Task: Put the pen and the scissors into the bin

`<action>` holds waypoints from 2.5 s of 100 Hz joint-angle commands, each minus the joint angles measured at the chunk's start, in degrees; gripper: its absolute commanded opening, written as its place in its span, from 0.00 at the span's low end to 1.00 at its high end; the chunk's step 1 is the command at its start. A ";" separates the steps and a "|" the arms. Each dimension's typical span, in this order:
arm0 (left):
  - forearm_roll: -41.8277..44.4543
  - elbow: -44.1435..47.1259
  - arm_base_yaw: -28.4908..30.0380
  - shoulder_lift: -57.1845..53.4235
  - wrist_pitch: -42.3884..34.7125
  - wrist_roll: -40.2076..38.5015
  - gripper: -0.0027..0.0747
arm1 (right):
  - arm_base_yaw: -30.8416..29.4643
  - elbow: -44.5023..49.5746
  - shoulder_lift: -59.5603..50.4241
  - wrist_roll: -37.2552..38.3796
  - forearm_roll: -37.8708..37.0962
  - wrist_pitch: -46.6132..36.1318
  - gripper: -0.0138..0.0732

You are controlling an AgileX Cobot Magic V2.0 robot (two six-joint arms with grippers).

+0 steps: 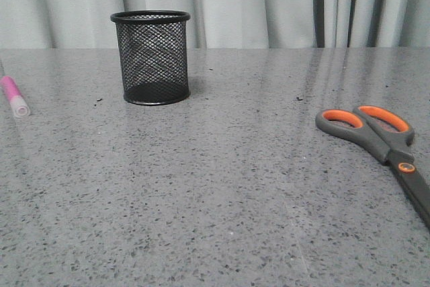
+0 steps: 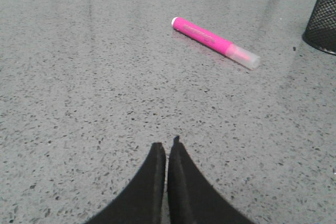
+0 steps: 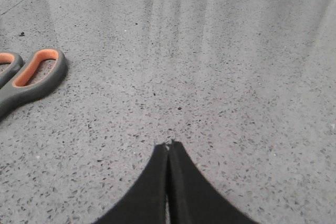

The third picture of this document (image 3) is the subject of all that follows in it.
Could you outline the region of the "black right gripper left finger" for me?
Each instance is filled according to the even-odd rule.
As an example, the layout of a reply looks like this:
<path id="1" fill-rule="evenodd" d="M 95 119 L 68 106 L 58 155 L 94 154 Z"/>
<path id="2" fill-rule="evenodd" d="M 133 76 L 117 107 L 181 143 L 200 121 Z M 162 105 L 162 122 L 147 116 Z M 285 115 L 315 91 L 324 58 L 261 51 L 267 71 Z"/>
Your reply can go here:
<path id="1" fill-rule="evenodd" d="M 156 145 L 136 182 L 96 223 L 165 223 L 167 159 L 166 146 Z"/>

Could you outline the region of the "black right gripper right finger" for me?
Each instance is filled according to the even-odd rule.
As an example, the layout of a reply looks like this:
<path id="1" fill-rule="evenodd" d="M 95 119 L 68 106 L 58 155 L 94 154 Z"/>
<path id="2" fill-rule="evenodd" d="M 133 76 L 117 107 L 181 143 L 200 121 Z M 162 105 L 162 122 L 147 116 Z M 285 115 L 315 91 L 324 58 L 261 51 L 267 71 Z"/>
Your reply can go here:
<path id="1" fill-rule="evenodd" d="M 167 194 L 171 223 L 255 223 L 218 193 L 181 142 L 169 147 Z"/>

